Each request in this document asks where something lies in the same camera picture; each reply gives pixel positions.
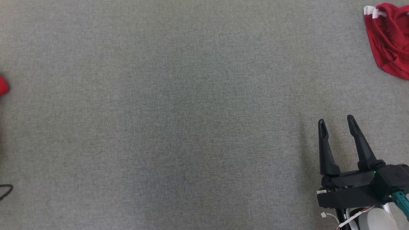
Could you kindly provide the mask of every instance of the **black cable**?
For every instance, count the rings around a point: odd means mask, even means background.
[[[12,185],[0,185],[0,187],[9,187],[9,190],[6,193],[4,193],[2,196],[0,196],[0,201],[1,201],[2,199],[4,199],[4,197],[8,196],[12,192],[14,187]]]

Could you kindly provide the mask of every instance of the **gray textile background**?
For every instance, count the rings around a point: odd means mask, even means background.
[[[320,118],[343,171],[348,114],[409,163],[409,81],[364,26],[381,2],[0,1],[0,228],[335,229]]]

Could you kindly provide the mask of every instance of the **red fabric with white trim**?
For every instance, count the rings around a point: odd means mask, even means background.
[[[409,5],[366,6],[364,15],[376,64],[393,76],[409,80]]]

